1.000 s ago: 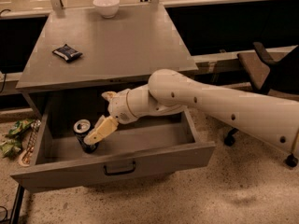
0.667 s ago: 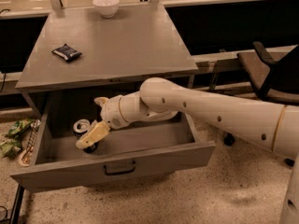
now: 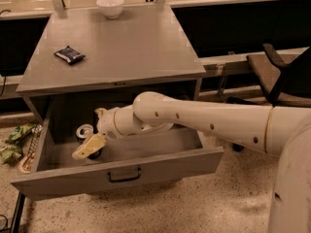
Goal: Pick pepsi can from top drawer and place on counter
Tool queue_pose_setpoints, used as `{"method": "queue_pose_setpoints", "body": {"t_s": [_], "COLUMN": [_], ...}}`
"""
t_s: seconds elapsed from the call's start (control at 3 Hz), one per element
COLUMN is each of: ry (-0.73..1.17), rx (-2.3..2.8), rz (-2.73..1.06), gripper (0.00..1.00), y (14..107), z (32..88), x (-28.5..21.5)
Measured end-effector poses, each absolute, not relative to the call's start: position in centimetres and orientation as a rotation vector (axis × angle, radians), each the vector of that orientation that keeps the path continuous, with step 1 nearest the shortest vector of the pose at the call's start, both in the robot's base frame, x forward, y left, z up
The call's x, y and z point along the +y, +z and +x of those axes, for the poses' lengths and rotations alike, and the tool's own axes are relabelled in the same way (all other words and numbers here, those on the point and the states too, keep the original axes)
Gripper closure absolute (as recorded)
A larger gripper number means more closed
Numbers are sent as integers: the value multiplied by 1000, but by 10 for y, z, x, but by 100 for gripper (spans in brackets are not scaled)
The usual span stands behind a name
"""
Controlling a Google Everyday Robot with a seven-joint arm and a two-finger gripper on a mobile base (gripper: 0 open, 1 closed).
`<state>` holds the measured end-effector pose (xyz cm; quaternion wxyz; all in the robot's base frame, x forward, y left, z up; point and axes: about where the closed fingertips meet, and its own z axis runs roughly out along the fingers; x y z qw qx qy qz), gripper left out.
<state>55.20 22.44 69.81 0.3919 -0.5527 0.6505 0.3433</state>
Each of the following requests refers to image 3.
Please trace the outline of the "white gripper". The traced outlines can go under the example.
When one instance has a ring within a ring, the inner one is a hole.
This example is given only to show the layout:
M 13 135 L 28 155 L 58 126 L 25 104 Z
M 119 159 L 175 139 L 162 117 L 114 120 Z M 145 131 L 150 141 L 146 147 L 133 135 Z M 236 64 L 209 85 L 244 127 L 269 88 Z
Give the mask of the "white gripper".
M 72 157 L 74 159 L 79 160 L 87 158 L 91 154 L 94 154 L 98 150 L 102 149 L 106 144 L 105 137 L 109 139 L 117 138 L 117 130 L 114 123 L 114 115 L 116 110 L 116 108 L 110 110 L 97 108 L 94 111 L 98 117 L 96 128 L 99 133 L 86 137 L 84 142 L 72 153 Z

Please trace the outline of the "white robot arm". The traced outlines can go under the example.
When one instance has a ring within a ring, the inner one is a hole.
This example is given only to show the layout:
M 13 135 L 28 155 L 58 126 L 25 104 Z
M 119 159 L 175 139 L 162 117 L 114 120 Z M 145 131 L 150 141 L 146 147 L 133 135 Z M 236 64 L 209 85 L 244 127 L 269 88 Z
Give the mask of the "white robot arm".
M 109 139 L 174 124 L 214 134 L 279 158 L 267 233 L 311 233 L 310 109 L 185 101 L 147 91 L 130 106 L 95 112 L 98 132 L 84 137 L 73 158 L 88 157 Z

